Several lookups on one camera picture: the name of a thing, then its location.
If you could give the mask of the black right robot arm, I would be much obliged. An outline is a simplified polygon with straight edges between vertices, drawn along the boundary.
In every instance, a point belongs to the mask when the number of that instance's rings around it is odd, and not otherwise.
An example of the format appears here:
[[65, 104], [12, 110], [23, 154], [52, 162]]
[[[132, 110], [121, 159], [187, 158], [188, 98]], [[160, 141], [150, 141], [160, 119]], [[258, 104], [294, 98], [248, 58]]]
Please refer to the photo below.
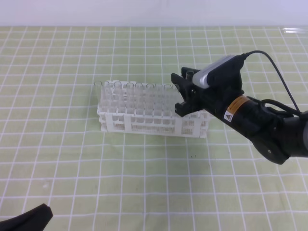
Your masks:
[[175, 105], [179, 116], [206, 110], [249, 139], [266, 159], [279, 165], [289, 157], [307, 157], [307, 113], [299, 115], [286, 107], [275, 110], [265, 106], [268, 100], [245, 97], [239, 70], [218, 75], [217, 85], [207, 89], [185, 78], [187, 73], [197, 72], [183, 67], [181, 75], [171, 75], [172, 83], [178, 85], [184, 99]]

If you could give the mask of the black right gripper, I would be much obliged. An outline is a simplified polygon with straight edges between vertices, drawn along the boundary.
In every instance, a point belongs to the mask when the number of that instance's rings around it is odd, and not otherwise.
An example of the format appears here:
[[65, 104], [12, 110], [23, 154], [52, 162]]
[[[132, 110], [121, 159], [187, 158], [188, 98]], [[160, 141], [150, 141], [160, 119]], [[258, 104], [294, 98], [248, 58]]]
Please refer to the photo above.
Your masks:
[[171, 74], [171, 82], [178, 86], [183, 102], [175, 104], [175, 112], [183, 117], [193, 112], [206, 110], [219, 120], [223, 120], [227, 107], [243, 95], [242, 83], [230, 82], [222, 86], [202, 89], [185, 78], [187, 71], [199, 72], [198, 69], [182, 67], [181, 76]]

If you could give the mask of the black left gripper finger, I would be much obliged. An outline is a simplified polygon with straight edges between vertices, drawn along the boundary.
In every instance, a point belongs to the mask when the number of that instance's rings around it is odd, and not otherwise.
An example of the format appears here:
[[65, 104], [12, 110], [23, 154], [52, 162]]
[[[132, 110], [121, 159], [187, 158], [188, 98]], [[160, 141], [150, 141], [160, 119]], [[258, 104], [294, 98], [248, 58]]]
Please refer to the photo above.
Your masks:
[[1, 231], [43, 231], [53, 213], [49, 206], [41, 204], [17, 217], [0, 222]]

